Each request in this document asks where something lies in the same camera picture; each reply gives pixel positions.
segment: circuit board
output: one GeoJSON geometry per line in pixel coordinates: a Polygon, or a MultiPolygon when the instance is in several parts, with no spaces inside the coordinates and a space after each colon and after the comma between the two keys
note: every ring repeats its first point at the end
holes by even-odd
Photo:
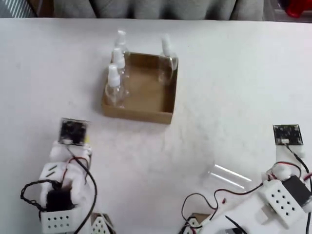
{"type": "Polygon", "coordinates": [[[86,138],[87,122],[70,118],[63,118],[58,141],[61,144],[83,146],[86,138]]]}
{"type": "Polygon", "coordinates": [[[298,124],[273,125],[273,130],[276,145],[303,145],[298,124]]]}

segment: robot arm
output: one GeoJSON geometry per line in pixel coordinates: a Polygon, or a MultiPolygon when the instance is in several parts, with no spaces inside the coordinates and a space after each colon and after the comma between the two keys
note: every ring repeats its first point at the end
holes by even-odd
{"type": "Polygon", "coordinates": [[[92,149],[85,142],[86,127],[85,121],[62,120],[59,139],[50,152],[50,162],[44,165],[39,181],[30,184],[41,185],[39,204],[24,197],[29,185],[22,190],[21,198],[39,208],[44,234],[115,233],[108,216],[93,213],[97,190],[89,172],[92,149]]]}
{"type": "Polygon", "coordinates": [[[209,216],[198,224],[201,228],[185,228],[184,234],[278,234],[312,211],[312,194],[301,176],[304,154],[299,126],[274,125],[273,129],[278,163],[265,173],[262,186],[240,205],[212,220],[209,216]]]}

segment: clear plastic bottle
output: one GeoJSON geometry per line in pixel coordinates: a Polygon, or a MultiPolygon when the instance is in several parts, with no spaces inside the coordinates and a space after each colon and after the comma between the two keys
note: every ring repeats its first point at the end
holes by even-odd
{"type": "Polygon", "coordinates": [[[115,64],[110,64],[108,67],[108,82],[105,86],[105,95],[107,96],[109,105],[120,108],[124,107],[124,89],[115,64]]]}
{"type": "Polygon", "coordinates": [[[164,85],[172,81],[174,71],[177,69],[178,58],[172,49],[169,35],[166,34],[162,40],[162,53],[159,55],[158,80],[164,85]]]}
{"type": "Polygon", "coordinates": [[[125,58],[120,48],[115,48],[113,51],[113,63],[117,66],[125,95],[128,96],[130,92],[126,83],[129,82],[129,66],[126,66],[125,58]]]}
{"type": "Polygon", "coordinates": [[[125,31],[118,30],[118,37],[115,41],[115,47],[121,49],[123,56],[125,58],[126,64],[130,65],[130,52],[127,48],[126,32],[125,31]]]}

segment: brown cardboard box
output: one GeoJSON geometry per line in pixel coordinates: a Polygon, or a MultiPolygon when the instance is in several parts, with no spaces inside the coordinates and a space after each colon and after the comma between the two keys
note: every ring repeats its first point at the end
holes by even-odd
{"type": "Polygon", "coordinates": [[[170,124],[175,107],[177,69],[171,84],[164,86],[158,82],[158,56],[131,53],[130,64],[130,77],[125,83],[130,95],[125,99],[124,108],[108,105],[104,92],[104,115],[170,124]]]}

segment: white table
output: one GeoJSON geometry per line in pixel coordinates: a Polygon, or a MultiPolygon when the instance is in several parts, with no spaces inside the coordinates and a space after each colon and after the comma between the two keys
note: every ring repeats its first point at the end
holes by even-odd
{"type": "MultiPolygon", "coordinates": [[[[0,232],[40,233],[20,190],[38,179],[62,117],[92,123],[91,172],[119,234],[177,233],[184,197],[212,192],[202,180],[213,158],[258,182],[275,162],[272,124],[300,124],[312,166],[311,38],[309,24],[1,19],[0,232]],[[171,34],[180,59],[171,125],[102,115],[102,73],[119,28],[131,51],[150,54],[171,34]]],[[[39,187],[27,193],[38,195],[39,187]]],[[[190,200],[186,215],[193,211],[207,207],[190,200]]],[[[304,233],[305,222],[289,233],[304,233]]]]}

